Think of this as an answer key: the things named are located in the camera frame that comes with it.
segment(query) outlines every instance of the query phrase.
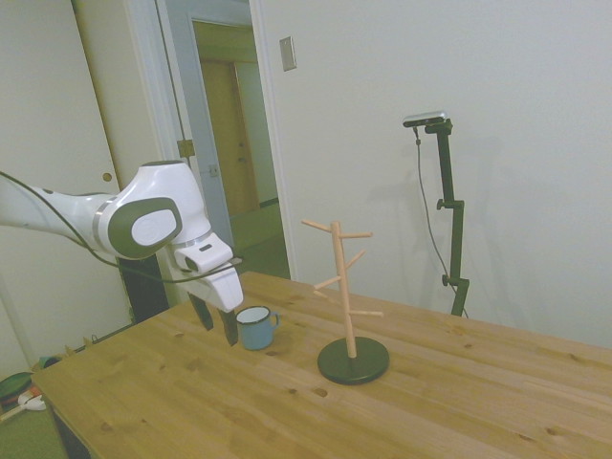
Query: mug handle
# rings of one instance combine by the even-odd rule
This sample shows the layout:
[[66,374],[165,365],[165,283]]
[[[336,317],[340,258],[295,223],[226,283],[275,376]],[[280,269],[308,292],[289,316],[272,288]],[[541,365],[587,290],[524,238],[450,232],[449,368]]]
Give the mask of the mug handle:
[[272,330],[274,331],[276,329],[276,327],[278,327],[278,325],[280,325],[280,316],[278,315],[278,313],[271,313],[270,314],[270,321],[272,321],[272,317],[276,317],[276,325],[273,325]]

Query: door hinge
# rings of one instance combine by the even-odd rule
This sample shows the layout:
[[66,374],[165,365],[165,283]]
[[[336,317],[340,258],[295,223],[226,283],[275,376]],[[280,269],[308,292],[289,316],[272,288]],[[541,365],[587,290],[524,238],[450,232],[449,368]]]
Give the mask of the door hinge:
[[193,147],[192,139],[178,141],[177,144],[179,145],[179,156],[181,158],[191,158],[195,156],[195,148]]

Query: wooden door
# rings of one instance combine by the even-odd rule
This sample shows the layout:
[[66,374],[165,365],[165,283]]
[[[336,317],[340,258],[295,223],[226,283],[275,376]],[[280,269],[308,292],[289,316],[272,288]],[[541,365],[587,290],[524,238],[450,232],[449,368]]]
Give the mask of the wooden door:
[[[117,193],[70,0],[0,0],[0,11],[0,169],[59,192]],[[130,323],[116,269],[67,238],[2,226],[0,303],[29,365]],[[11,342],[0,336],[0,349]]]
[[229,216],[259,208],[233,63],[205,61],[202,75]]
[[176,54],[176,65],[179,70],[179,73],[175,74],[175,81],[180,81],[180,85],[177,84],[175,89],[180,94],[180,99],[185,99],[188,117],[183,117],[183,125],[187,126],[193,138],[204,199],[207,203],[208,220],[212,230],[227,244],[233,246],[225,190],[221,175],[216,173],[219,159],[215,151],[193,23],[204,21],[250,27],[251,8],[248,2],[228,0],[172,0],[157,3],[161,12],[167,13],[169,30],[165,30],[164,33],[168,33],[166,42],[173,43],[172,53]]

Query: black round base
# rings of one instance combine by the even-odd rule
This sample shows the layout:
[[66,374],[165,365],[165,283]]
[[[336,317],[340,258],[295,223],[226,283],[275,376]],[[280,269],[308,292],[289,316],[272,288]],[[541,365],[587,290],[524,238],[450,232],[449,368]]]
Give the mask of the black round base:
[[330,342],[318,355],[318,370],[330,381],[356,385],[369,383],[389,367],[389,352],[378,341],[356,337],[357,356],[348,357],[346,339]]

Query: light switch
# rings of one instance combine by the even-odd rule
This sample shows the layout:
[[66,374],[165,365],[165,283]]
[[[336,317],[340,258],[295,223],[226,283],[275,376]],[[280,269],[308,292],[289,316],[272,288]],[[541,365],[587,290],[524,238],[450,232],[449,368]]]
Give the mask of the light switch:
[[290,36],[280,40],[280,56],[283,60],[283,70],[285,72],[297,67],[295,63],[294,40]]

